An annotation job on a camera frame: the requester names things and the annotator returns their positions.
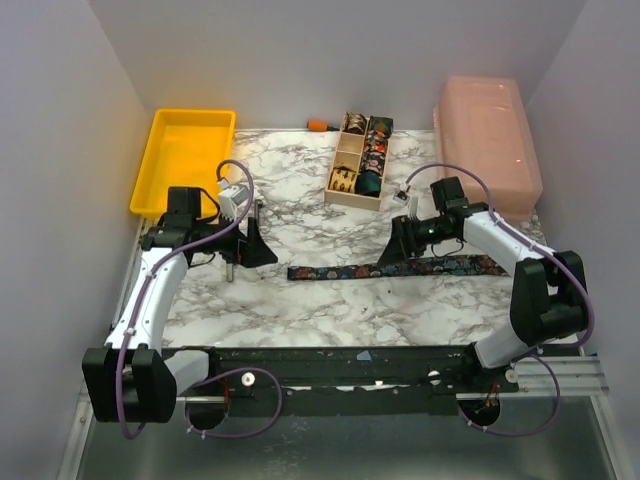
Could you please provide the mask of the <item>navy floral necktie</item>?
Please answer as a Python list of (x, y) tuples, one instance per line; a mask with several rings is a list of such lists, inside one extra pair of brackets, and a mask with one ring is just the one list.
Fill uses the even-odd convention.
[(309, 267), (287, 269), (289, 281), (333, 281), (372, 278), (402, 278), (421, 276), (507, 276), (507, 272), (486, 255), (450, 255), (424, 257), (394, 265), (373, 264)]

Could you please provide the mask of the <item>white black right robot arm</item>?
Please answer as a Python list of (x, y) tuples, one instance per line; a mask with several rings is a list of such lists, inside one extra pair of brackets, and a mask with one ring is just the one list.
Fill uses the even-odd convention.
[(459, 371), (467, 389), (485, 390), (496, 380), (497, 368), (548, 340), (592, 333), (594, 311), (579, 255), (545, 247), (506, 224), (487, 204), (470, 203), (456, 177), (432, 183), (431, 193), (439, 215), (393, 218), (378, 264), (419, 258), (428, 246), (457, 239), (482, 250), (512, 277), (509, 320), (465, 351)]

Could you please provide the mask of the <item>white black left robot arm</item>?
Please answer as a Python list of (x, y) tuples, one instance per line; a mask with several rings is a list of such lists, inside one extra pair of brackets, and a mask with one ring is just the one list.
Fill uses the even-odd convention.
[(128, 302), (100, 348), (86, 350), (84, 380), (100, 422), (165, 423), (179, 394), (214, 393), (220, 368), (202, 349), (162, 354), (165, 323), (194, 255), (219, 255), (227, 265), (257, 268), (278, 258), (259, 230), (261, 202), (246, 185), (225, 185), (215, 217), (202, 214), (202, 189), (172, 187), (158, 223), (140, 239), (141, 259)]

